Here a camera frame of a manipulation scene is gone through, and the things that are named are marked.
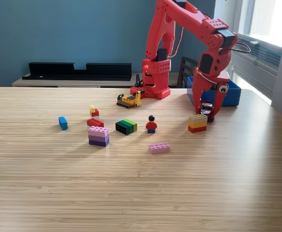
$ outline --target blue bin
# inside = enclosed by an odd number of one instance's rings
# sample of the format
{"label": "blue bin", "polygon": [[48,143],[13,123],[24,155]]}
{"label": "blue bin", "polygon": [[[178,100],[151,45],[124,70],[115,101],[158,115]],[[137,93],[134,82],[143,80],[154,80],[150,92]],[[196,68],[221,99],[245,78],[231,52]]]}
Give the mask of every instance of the blue bin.
{"label": "blue bin", "polygon": [[[194,104],[194,98],[193,98],[193,77],[189,77],[187,80],[187,94],[191,100],[191,102]],[[238,87],[234,82],[231,80],[229,81],[229,90],[227,92],[227,95],[224,98],[223,105],[222,106],[238,106],[240,102],[240,96],[241,96],[241,88]],[[214,96],[215,96],[215,90],[209,90],[209,91],[203,91],[201,100],[210,101],[214,106]]]}

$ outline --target purple lego brick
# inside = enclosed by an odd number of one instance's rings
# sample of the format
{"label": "purple lego brick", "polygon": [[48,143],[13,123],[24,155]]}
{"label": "purple lego brick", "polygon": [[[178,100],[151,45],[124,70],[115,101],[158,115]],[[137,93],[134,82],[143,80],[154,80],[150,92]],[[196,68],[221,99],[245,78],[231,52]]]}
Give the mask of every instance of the purple lego brick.
{"label": "purple lego brick", "polygon": [[107,137],[109,134],[109,129],[106,127],[94,127],[92,126],[88,130],[88,135],[98,136],[98,137]]}
{"label": "purple lego brick", "polygon": [[170,152],[168,143],[150,144],[150,153],[152,155]]}
{"label": "purple lego brick", "polygon": [[109,140],[109,135],[107,135],[107,137],[99,137],[99,136],[89,135],[88,139],[93,140],[93,141],[97,141],[97,142],[106,142],[106,141]]}
{"label": "purple lego brick", "polygon": [[96,146],[107,146],[109,144],[109,140],[107,140],[106,142],[98,142],[98,141],[90,140],[88,141],[88,143],[90,145],[96,145]]}

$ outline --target chair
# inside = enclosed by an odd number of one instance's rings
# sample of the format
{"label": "chair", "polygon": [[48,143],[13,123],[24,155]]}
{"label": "chair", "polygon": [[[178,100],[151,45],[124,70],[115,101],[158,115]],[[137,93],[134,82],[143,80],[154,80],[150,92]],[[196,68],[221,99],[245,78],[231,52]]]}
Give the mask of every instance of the chair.
{"label": "chair", "polygon": [[188,77],[193,76],[194,69],[198,66],[198,62],[188,58],[182,57],[181,67],[179,71],[178,83],[176,85],[177,88],[183,88],[183,81],[185,83],[185,88],[187,88],[187,79]]}

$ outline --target red shirt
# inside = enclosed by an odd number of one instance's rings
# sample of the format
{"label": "red shirt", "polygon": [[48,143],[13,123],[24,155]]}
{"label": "red shirt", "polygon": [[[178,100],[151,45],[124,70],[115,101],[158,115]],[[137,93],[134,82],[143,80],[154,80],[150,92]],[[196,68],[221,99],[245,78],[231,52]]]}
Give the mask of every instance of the red shirt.
{"label": "red shirt", "polygon": [[156,129],[157,128],[157,125],[156,125],[156,123],[154,123],[154,122],[148,122],[147,124],[146,124],[146,127],[145,127],[146,129],[150,129],[150,130],[153,130],[153,129]]}

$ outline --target blue wall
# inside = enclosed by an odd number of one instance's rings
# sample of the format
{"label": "blue wall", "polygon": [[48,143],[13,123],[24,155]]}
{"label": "blue wall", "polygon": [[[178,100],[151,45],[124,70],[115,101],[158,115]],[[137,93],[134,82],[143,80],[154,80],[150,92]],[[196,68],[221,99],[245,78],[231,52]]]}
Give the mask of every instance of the blue wall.
{"label": "blue wall", "polygon": [[[202,2],[193,4],[205,8]],[[127,62],[141,72],[154,10],[155,0],[0,0],[0,86],[27,74],[33,61],[76,62],[76,69],[87,62]],[[179,70],[184,46],[186,56],[200,57],[196,39],[184,36],[172,72]]]}

